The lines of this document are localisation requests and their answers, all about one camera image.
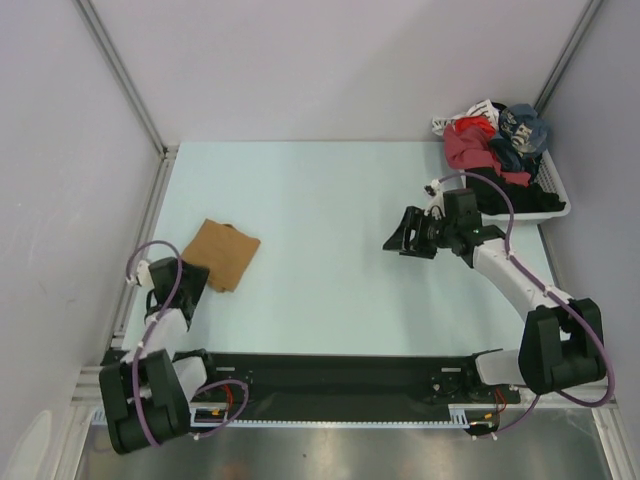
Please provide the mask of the tan ribbed tank top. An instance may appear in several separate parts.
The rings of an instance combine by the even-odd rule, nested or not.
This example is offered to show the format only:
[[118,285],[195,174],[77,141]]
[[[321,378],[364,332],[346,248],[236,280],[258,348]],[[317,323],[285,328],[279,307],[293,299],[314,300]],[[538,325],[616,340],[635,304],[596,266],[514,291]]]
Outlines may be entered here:
[[207,268],[207,284],[216,292],[234,292],[260,245],[259,239],[231,224],[205,219],[181,257],[191,265]]

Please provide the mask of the blue printed garment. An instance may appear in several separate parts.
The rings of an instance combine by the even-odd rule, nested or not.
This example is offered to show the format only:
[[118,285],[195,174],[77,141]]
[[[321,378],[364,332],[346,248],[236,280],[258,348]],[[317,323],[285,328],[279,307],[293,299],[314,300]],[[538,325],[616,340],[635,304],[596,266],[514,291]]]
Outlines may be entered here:
[[534,179],[548,148],[550,132],[549,124],[531,105],[515,104],[500,112],[498,129],[489,147],[503,171],[528,173]]

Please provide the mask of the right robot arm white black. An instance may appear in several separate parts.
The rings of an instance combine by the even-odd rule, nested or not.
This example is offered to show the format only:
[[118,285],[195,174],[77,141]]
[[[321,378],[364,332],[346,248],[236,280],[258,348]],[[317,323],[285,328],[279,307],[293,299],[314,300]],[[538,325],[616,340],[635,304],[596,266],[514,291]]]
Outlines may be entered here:
[[383,248],[423,259],[450,250],[488,279],[522,318],[518,349],[480,353],[475,367],[461,376],[469,399],[484,401],[501,384],[545,395],[605,378],[599,307],[537,279],[516,257],[507,232],[484,224],[472,190],[439,193],[425,209],[407,207]]

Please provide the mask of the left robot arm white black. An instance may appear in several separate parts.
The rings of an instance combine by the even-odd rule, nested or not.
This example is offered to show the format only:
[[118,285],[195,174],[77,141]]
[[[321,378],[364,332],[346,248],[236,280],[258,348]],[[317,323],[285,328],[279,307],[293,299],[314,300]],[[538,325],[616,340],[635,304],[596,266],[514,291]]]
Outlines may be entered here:
[[190,429],[189,400],[207,400],[221,376],[204,354],[177,354],[191,327],[209,269],[164,258],[138,264],[136,282],[149,291],[142,339],[102,368],[99,386],[111,445],[120,455],[182,437]]

